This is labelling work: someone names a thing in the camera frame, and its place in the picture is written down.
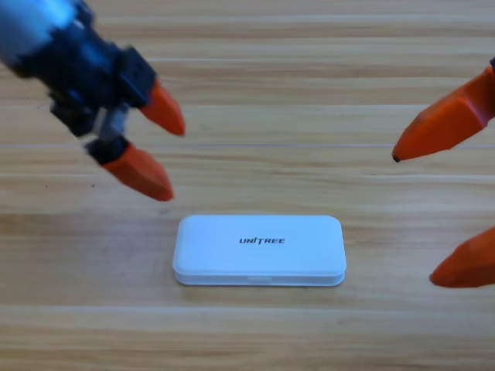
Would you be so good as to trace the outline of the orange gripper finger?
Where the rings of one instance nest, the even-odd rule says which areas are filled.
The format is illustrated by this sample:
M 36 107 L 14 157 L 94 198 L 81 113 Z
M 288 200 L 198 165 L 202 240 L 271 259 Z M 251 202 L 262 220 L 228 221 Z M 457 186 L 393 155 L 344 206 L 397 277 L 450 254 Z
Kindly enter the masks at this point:
M 494 284 L 494 227 L 460 244 L 430 275 L 444 288 L 479 288 Z
M 392 150 L 396 162 L 454 148 L 494 119 L 494 65 L 421 111 Z

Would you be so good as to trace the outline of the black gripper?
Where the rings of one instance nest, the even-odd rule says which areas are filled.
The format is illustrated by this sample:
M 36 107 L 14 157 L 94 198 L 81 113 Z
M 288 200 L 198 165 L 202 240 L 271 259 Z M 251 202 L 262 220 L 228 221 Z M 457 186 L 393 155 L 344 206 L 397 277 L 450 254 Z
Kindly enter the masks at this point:
M 103 39 L 93 21 L 84 1 L 9 1 L 7 67 L 48 88 L 51 112 L 76 137 L 93 129 L 100 109 L 115 117 L 131 107 L 170 134 L 183 136 L 181 107 L 153 68 L 135 48 L 121 49 Z M 125 186 L 160 202 L 173 199 L 165 169 L 124 136 L 95 139 L 85 149 Z

